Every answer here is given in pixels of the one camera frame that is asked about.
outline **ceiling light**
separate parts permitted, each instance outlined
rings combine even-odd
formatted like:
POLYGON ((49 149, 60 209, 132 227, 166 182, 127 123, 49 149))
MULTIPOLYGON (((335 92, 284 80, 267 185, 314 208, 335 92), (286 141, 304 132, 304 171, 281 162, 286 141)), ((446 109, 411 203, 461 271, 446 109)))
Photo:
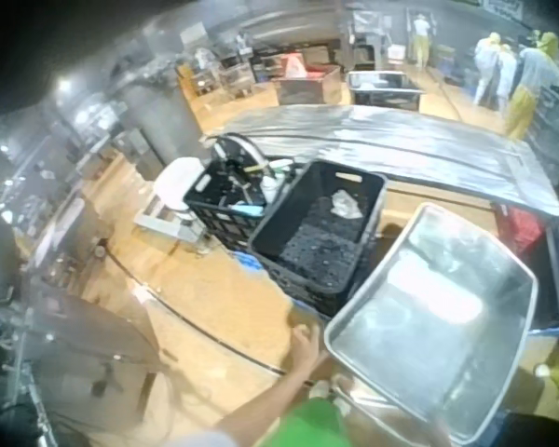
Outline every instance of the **ceiling light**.
POLYGON ((58 81, 58 89, 64 93, 71 91, 71 81, 68 79, 61 79, 58 81))
POLYGON ((75 122, 76 124, 85 124, 89 119, 89 113, 86 110, 81 110, 78 114, 76 114, 75 122))
POLYGON ((6 210, 3 211, 0 215, 7 224, 12 224, 12 211, 6 210))

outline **yellow apron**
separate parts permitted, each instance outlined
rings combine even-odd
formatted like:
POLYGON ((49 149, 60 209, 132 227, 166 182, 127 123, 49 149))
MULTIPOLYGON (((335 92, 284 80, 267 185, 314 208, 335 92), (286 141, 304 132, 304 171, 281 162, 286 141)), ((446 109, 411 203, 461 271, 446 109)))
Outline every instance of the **yellow apron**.
POLYGON ((522 140, 532 123, 537 110, 537 99, 524 86, 518 86, 511 98, 509 113, 505 121, 505 135, 515 140, 522 140))
POLYGON ((420 54, 422 54, 422 61, 416 61, 416 63, 422 63, 423 67, 425 67, 427 65, 427 62, 429 61, 429 48, 430 42, 429 38, 426 35, 414 36, 414 55, 417 56, 418 51, 420 51, 420 54))

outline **person's arm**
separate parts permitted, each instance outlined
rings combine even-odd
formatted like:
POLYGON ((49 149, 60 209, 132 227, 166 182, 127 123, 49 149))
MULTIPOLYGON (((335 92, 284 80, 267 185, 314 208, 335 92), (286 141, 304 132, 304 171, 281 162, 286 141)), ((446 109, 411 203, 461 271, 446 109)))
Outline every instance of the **person's arm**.
POLYGON ((239 447, 251 447, 282 416, 308 377, 326 358, 320 352, 320 329, 298 326, 292 332, 293 368, 262 394, 222 419, 215 429, 230 436, 239 447))
POLYGON ((556 63, 552 64, 551 85, 559 87, 559 66, 556 63))

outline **stainless steel tray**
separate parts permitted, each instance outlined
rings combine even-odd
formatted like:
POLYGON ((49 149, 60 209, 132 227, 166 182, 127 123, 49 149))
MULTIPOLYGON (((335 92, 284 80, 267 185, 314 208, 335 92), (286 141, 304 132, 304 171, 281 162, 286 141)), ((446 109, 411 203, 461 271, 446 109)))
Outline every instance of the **stainless steel tray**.
POLYGON ((423 204, 325 331, 330 352, 452 441, 480 436, 524 347, 538 283, 498 239, 423 204))

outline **plastic bag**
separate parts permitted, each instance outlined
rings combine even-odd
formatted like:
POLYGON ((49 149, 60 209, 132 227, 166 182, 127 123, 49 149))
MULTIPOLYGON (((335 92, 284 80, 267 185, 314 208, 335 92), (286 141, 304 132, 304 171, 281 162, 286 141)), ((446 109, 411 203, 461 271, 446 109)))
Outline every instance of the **plastic bag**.
POLYGON ((340 189, 332 196, 332 202, 334 203, 332 208, 333 214, 337 214, 344 219, 360 219, 362 217, 356 199, 343 189, 340 189))

